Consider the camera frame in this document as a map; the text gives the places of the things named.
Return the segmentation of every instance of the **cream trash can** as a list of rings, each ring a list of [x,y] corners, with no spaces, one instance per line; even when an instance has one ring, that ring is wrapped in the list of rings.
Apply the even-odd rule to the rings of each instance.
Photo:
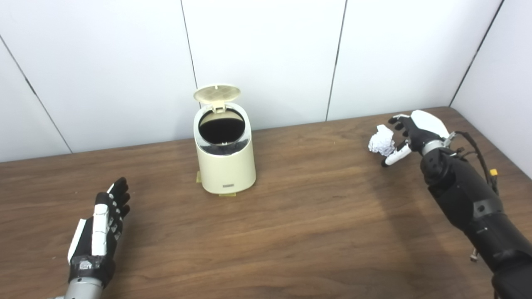
[[[198,89],[194,98],[205,104],[194,118],[194,140],[203,188],[230,194],[255,183],[250,120],[242,107],[228,103],[240,89],[213,85]]]

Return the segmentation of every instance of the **wooden table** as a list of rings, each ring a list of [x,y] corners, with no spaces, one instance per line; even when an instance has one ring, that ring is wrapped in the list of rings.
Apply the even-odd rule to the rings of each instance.
[[[456,111],[427,111],[472,133],[532,239],[532,181]],[[78,219],[120,176],[132,211],[104,298],[490,298],[491,273],[426,191],[420,156],[383,169],[368,151],[390,116],[254,132],[257,181],[236,197],[195,182],[191,139],[1,163],[1,298],[64,294]]]

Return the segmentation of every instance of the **cable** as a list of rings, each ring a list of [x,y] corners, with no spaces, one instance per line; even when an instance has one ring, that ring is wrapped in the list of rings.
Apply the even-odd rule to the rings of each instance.
[[[469,142],[469,144],[471,144],[471,146],[475,149],[474,152],[465,153],[465,155],[463,155],[462,157],[465,157],[471,153],[477,154],[478,161],[480,162],[480,166],[482,166],[482,170],[484,171],[484,176],[486,177],[486,183],[493,189],[493,191],[496,194],[498,194],[497,177],[494,177],[489,173],[488,166],[486,165],[486,161],[484,160],[484,157],[482,156],[482,153],[480,152],[480,149],[478,148],[477,143],[475,142],[473,137],[471,137],[471,135],[469,135],[468,132],[455,131],[455,133],[462,135]]]
[[[465,158],[466,156],[469,156],[470,154],[476,154],[476,153],[477,152],[475,152],[475,151],[467,152],[467,153],[463,154],[461,157]]]

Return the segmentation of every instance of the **robotic arm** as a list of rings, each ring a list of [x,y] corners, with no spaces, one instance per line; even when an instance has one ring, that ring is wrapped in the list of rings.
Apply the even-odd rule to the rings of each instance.
[[[409,139],[383,160],[387,167],[411,152],[422,156],[421,171],[436,203],[451,224],[471,241],[493,272],[492,285],[502,299],[532,298],[532,245],[504,213],[495,180],[466,132],[448,133],[440,119],[416,110],[389,120],[396,130],[404,128]],[[484,180],[460,153],[449,148],[456,134],[475,148],[483,166]]]
[[[68,251],[69,287],[64,299],[99,299],[114,275],[114,252],[130,199],[125,178],[96,195],[94,214],[80,219]]]

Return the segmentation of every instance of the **black robotic glove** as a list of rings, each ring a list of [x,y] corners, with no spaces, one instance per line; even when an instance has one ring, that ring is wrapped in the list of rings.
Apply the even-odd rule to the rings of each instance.
[[[91,277],[107,286],[113,278],[114,253],[122,234],[123,219],[129,213],[130,199],[125,178],[118,179],[107,192],[96,195],[94,214],[80,219],[70,244],[69,282],[76,278]]]
[[[436,142],[435,147],[444,146],[444,141],[450,136],[439,118],[422,110],[415,110],[411,115],[398,114],[390,118],[388,123],[397,123],[395,129],[404,129],[403,136],[407,139],[399,143],[395,151],[383,160],[381,164],[383,167],[394,164],[411,152],[423,155],[429,143]]]

